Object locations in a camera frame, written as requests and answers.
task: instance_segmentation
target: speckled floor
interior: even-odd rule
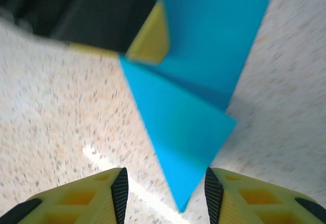
[[[213,166],[326,207],[326,0],[272,0]],[[0,23],[0,214],[40,191],[128,168],[126,223],[208,223],[203,184],[175,212],[116,58],[72,53]]]

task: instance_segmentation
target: square hole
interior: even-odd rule
[[[250,205],[273,205],[282,203],[274,194],[263,188],[241,189],[239,192]]]
[[[256,213],[264,224],[303,224],[304,222],[291,211],[262,211]]]
[[[241,180],[240,177],[233,176],[233,175],[226,175],[225,178],[228,179],[229,181],[240,181]]]
[[[96,177],[95,180],[96,181],[106,181],[107,179],[109,179],[110,175],[108,174],[100,174],[100,176]]]
[[[73,213],[47,213],[40,224],[74,224],[79,217],[79,214]]]
[[[95,196],[96,191],[71,191],[58,203],[59,205],[88,205]]]

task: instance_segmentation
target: blue paper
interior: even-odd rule
[[[121,65],[180,211],[235,121],[174,83],[121,58]]]
[[[222,112],[269,1],[164,2],[171,49],[163,63],[154,67],[120,60],[172,195],[183,212],[235,125]]]

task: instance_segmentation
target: black rubber pad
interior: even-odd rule
[[[156,0],[0,0],[0,17],[35,35],[127,52]]]
[[[205,176],[205,196],[210,224],[218,224],[221,212],[224,189],[211,168]]]
[[[32,199],[16,205],[0,217],[0,224],[17,224],[42,203],[41,199]]]
[[[322,223],[326,224],[326,209],[323,206],[302,198],[295,198],[295,200],[316,218],[318,218]]]
[[[124,224],[128,200],[128,173],[123,168],[111,186],[112,200],[117,224]]]

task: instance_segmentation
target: folded blue paper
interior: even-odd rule
[[[128,61],[121,65],[175,202],[184,211],[235,121],[161,76]]]
[[[127,63],[122,56],[120,60],[183,212],[235,125],[223,111],[268,0],[164,1],[171,38],[166,59],[157,67]]]

